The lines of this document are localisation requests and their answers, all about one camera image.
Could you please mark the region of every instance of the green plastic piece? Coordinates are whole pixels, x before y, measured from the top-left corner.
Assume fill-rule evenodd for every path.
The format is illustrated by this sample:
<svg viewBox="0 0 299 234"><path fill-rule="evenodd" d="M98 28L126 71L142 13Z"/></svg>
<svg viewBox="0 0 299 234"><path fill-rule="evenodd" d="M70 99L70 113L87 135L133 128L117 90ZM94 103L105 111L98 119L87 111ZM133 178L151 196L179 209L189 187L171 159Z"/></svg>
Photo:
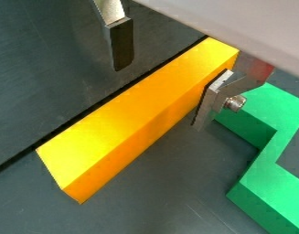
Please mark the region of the green plastic piece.
<svg viewBox="0 0 299 234"><path fill-rule="evenodd" d="M299 233L299 178L277 160L299 128L299 99L265 84L245 93L244 110L217 120L260 150L228 197L261 226L278 234Z"/></svg>

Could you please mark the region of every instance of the white panel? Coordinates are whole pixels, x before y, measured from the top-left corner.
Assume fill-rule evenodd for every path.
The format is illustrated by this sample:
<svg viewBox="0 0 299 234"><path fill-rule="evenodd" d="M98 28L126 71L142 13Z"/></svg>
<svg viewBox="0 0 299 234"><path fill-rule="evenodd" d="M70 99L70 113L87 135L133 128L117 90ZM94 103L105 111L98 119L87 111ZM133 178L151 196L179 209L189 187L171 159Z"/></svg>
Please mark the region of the white panel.
<svg viewBox="0 0 299 234"><path fill-rule="evenodd" d="M299 76L299 0L135 0Z"/></svg>

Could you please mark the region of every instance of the orange block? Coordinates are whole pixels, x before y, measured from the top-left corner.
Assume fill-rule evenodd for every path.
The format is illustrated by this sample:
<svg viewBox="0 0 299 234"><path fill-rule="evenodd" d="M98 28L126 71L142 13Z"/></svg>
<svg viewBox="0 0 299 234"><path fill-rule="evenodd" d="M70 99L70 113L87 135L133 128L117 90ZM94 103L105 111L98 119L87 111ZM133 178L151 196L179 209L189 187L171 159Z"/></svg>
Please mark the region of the orange block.
<svg viewBox="0 0 299 234"><path fill-rule="evenodd" d="M193 110L237 54L208 38L37 149L59 187L79 203Z"/></svg>

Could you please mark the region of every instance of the metal plate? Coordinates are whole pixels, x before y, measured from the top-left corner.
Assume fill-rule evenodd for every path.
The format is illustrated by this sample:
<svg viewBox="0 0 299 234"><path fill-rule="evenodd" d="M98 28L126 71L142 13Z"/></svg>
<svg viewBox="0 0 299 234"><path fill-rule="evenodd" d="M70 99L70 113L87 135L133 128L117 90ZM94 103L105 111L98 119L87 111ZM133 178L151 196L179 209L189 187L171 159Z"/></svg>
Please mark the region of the metal plate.
<svg viewBox="0 0 299 234"><path fill-rule="evenodd" d="M0 164L202 36L123 4L135 61L115 72L89 0L0 0Z"/></svg>

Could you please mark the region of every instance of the screw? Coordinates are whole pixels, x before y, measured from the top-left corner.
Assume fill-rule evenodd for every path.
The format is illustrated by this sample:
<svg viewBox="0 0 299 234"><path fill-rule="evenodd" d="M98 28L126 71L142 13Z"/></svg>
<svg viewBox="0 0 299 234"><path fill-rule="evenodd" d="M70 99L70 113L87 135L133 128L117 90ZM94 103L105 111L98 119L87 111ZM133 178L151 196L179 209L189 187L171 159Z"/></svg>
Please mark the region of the screw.
<svg viewBox="0 0 299 234"><path fill-rule="evenodd" d="M237 95L229 98L224 104L224 108L230 109L233 112L238 113L246 103L248 99L242 95Z"/></svg>

